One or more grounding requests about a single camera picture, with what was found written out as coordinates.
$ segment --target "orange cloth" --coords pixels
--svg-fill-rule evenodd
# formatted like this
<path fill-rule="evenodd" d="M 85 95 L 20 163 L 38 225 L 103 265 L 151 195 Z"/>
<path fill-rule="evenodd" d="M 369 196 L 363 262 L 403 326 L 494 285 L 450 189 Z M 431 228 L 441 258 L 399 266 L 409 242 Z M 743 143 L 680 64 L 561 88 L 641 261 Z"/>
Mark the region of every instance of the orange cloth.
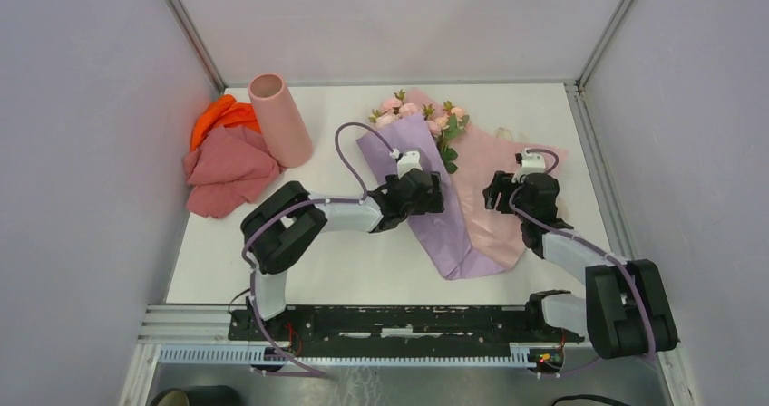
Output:
<path fill-rule="evenodd" d="M 256 132 L 262 132 L 257 121 L 257 114 L 251 104 L 235 102 L 235 97 L 232 95 L 222 95 L 212 102 L 195 122 L 195 128 L 192 129 L 192 138 L 190 139 L 190 152 L 196 150 L 209 135 L 209 131 L 214 128 L 220 126 L 232 128 L 239 125 Z"/>

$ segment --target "pink vase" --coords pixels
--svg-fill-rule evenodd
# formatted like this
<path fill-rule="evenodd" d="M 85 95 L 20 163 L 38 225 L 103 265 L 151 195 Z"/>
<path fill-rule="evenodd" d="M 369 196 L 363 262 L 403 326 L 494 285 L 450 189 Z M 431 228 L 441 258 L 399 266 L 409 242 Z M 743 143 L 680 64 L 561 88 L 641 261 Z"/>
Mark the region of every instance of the pink vase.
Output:
<path fill-rule="evenodd" d="M 276 73 L 259 75 L 248 85 L 270 155 L 284 168 L 305 164 L 312 156 L 312 140 L 286 82 Z"/>

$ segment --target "white table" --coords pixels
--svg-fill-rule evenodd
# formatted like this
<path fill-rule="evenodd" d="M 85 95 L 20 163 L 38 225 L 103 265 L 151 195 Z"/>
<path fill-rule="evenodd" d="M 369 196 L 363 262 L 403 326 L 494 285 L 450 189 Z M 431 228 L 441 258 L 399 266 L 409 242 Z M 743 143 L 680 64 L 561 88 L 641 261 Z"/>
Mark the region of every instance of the white table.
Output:
<path fill-rule="evenodd" d="M 606 230 L 563 85 L 493 84 L 420 86 L 436 101 L 452 100 L 472 115 L 478 127 L 512 131 L 516 141 L 569 150 L 558 178 L 562 216 L 580 233 L 608 248 Z M 372 107 L 393 86 L 291 88 L 315 145 L 312 159 L 289 169 L 263 195 L 286 181 L 327 195 L 356 195 L 357 182 L 336 155 L 334 131 L 345 121 L 366 121 Z M 245 89 L 229 89 L 248 102 Z M 348 129 L 342 148 L 369 188 L 375 180 L 355 139 L 363 131 Z M 239 225 L 255 205 L 243 205 L 224 219 L 190 214 L 170 290 L 169 304 L 226 304 L 248 286 L 248 266 L 240 259 Z M 336 232 L 321 235 L 291 268 L 287 302 L 297 305 L 522 305 L 540 290 L 568 289 L 584 295 L 584 287 L 565 271 L 527 252 L 510 271 L 493 276 L 442 279 L 411 229 L 376 235 Z"/>

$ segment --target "white wall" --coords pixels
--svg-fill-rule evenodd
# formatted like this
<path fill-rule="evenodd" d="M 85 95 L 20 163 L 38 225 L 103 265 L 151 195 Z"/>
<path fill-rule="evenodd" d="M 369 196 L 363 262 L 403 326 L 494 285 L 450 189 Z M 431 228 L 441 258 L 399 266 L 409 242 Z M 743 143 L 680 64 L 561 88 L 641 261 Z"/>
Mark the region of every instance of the white wall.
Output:
<path fill-rule="evenodd" d="M 163 0 L 0 0 L 0 404 L 115 404 L 212 97 Z"/>
<path fill-rule="evenodd" d="M 225 80 L 574 79 L 619 0 L 182 0 Z"/>
<path fill-rule="evenodd" d="M 587 90 L 705 404 L 769 399 L 769 0 L 637 0 Z"/>

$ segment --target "red fabric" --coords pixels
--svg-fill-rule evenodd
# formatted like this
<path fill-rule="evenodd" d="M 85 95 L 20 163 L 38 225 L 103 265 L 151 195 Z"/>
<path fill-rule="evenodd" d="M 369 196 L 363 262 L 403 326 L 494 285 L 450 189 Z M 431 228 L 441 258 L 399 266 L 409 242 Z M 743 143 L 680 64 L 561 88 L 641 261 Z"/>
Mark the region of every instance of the red fabric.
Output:
<path fill-rule="evenodd" d="M 244 126 L 211 130 L 183 165 L 187 184 L 194 186 L 187 209 L 205 218 L 223 218 L 256 201 L 281 171 L 262 135 Z"/>

